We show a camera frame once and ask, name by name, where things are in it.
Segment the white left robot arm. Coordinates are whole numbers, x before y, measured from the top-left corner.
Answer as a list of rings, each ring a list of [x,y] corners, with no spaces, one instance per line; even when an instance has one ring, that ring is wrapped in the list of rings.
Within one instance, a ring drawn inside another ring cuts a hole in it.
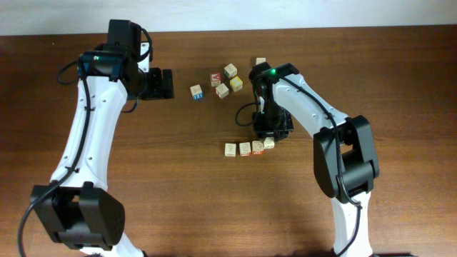
[[[152,40],[129,20],[112,19],[107,41],[81,54],[78,103],[63,156],[45,186],[31,192],[49,238],[88,256],[145,256],[125,233],[124,206],[108,192],[114,132],[127,101],[174,97],[169,69],[151,68]]]

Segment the red sided wooden block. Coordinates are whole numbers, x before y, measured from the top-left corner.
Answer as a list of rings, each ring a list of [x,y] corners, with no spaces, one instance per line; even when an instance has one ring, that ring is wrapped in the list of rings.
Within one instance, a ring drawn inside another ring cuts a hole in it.
[[[240,156],[250,156],[251,155],[251,144],[249,142],[243,142],[239,144],[239,153]]]

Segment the elephant wooden block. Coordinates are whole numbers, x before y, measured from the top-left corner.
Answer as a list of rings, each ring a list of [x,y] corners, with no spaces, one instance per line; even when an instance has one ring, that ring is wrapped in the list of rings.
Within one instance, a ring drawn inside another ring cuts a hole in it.
[[[264,152],[264,144],[262,141],[252,141],[251,150],[253,155],[260,155]]]

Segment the number 2 wooden block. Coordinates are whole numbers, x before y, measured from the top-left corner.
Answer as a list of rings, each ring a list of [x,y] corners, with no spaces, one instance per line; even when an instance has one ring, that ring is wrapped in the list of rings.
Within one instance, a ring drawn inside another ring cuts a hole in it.
[[[271,149],[271,148],[274,148],[275,146],[275,139],[274,137],[266,137],[264,140],[263,140],[263,147],[265,149]]]

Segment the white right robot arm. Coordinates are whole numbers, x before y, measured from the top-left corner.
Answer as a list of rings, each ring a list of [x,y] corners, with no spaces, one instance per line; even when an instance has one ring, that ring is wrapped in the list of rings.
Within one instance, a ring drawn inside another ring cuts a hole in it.
[[[368,120],[332,107],[290,63],[257,64],[248,79],[256,105],[251,124],[259,138],[286,138],[296,119],[313,139],[314,176],[333,209],[333,254],[372,256],[368,202],[380,168]]]

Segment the yellow framed I block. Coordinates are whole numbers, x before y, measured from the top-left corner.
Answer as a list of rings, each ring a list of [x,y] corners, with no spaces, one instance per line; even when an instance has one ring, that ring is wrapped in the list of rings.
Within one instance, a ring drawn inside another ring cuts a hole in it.
[[[229,81],[229,84],[234,92],[237,92],[243,88],[243,81],[238,76],[233,77]]]

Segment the plain Y wooden block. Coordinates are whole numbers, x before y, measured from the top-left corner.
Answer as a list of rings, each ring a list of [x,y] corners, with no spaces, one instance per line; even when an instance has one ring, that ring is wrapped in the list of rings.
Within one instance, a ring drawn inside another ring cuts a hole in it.
[[[225,143],[224,155],[229,157],[236,156],[236,147],[235,143]]]

